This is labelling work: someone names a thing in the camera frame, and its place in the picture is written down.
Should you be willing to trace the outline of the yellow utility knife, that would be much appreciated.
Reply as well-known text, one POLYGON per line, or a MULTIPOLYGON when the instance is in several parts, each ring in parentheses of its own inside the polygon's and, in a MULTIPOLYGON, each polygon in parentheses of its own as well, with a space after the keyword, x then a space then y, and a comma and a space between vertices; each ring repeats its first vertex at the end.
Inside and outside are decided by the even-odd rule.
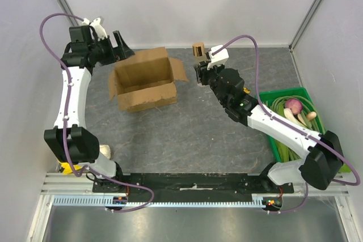
POLYGON ((244 90, 244 92, 245 92, 245 93, 247 93, 247 94, 250 94, 250 93, 251 93, 251 91, 250 91, 250 90, 248 90, 248 89, 246 89, 246 88, 244 88, 243 90, 244 90))

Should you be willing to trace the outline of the gold capped amber bottle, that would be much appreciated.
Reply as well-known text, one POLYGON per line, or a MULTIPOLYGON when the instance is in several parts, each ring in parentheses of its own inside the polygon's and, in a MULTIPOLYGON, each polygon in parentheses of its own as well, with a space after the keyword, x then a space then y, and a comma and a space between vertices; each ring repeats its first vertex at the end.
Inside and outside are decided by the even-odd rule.
POLYGON ((194 56, 194 67, 208 67, 210 62, 209 54, 205 50, 203 42, 196 42, 192 44, 193 56, 194 56))

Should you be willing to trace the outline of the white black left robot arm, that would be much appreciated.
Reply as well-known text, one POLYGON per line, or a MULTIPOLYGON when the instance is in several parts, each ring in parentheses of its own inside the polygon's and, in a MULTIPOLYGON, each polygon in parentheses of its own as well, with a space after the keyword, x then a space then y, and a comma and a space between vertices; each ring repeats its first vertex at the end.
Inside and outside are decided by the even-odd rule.
POLYGON ((61 58, 62 97, 52 129, 44 132, 44 140, 61 163, 70 167, 85 167, 97 177, 105 179, 105 187, 112 193, 124 188, 124 178, 117 163, 100 152, 96 136, 86 129, 86 96, 96 64, 109 65, 134 55, 119 31, 113 35, 117 42, 112 46, 110 36, 100 18, 84 20, 78 27, 69 29, 71 41, 61 58))

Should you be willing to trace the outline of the brown cardboard express box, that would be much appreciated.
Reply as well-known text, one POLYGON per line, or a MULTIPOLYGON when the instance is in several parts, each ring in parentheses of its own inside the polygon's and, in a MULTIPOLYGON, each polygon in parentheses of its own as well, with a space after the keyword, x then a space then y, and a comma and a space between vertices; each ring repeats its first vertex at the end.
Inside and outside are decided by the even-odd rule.
POLYGON ((109 99, 120 111, 139 112, 177 102, 175 82, 188 81, 181 60, 159 47, 116 62, 108 78, 109 99))

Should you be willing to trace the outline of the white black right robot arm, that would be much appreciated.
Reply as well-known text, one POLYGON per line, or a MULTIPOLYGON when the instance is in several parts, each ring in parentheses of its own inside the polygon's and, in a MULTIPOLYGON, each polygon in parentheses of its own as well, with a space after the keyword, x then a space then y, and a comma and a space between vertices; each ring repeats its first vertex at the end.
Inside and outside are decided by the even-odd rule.
POLYGON ((343 166, 337 135, 331 131, 321 134, 281 117, 244 91, 244 80, 237 70, 224 65, 209 69, 208 65, 202 61, 194 66, 197 82, 210 87, 228 117, 269 135, 299 156, 298 160, 268 166, 267 174, 259 180, 261 189, 273 193, 289 182, 327 189, 343 166))

